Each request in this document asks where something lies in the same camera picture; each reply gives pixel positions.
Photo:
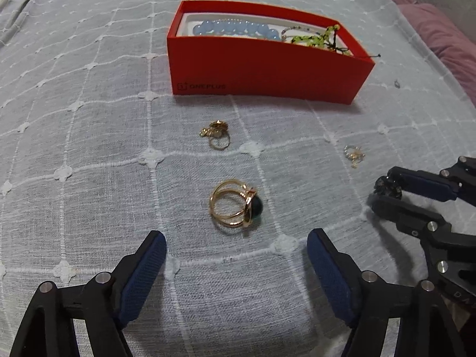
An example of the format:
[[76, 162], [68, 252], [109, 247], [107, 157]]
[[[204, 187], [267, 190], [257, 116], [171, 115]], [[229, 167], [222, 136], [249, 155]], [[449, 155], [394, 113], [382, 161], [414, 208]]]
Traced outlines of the grey grid bedspread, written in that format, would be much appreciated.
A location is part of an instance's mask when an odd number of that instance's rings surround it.
[[[415, 239], [367, 206], [398, 165], [475, 153], [475, 107], [391, 0], [241, 0], [327, 15], [379, 59], [354, 103], [175, 98], [181, 0], [1, 0], [1, 353], [38, 284], [88, 281], [164, 233], [168, 259], [125, 334], [135, 356], [338, 356], [349, 334], [307, 259], [323, 228], [392, 283], [426, 276]], [[398, 80], [401, 88], [394, 86]], [[346, 145], [365, 159], [352, 168]], [[209, 212], [257, 190], [247, 228]]]

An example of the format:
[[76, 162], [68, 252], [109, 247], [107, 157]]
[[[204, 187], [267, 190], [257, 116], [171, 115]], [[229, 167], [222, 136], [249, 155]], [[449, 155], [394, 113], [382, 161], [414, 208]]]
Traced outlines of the white box insert tray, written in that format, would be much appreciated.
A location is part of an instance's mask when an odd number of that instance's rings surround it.
[[186, 13], [178, 25], [178, 36], [239, 37], [292, 43], [351, 56], [341, 38], [339, 24], [311, 25], [263, 15], [219, 12]]

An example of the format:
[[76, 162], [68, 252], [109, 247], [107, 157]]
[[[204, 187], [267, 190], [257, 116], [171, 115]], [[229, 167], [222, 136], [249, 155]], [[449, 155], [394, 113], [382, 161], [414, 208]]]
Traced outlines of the mauve pink duvet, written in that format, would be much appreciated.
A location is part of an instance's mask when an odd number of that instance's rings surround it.
[[392, 1], [475, 104], [475, 43], [432, 4]]

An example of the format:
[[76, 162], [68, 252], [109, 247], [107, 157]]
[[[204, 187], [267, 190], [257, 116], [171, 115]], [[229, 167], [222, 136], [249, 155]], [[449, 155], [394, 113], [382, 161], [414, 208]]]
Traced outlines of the red cardboard box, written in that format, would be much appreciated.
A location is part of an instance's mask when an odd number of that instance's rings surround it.
[[252, 95], [299, 98], [349, 105], [375, 66], [353, 35], [341, 27], [351, 56], [271, 40], [178, 36], [186, 13], [263, 15], [311, 25], [334, 18], [260, 3], [184, 0], [167, 34], [172, 91], [176, 95]]

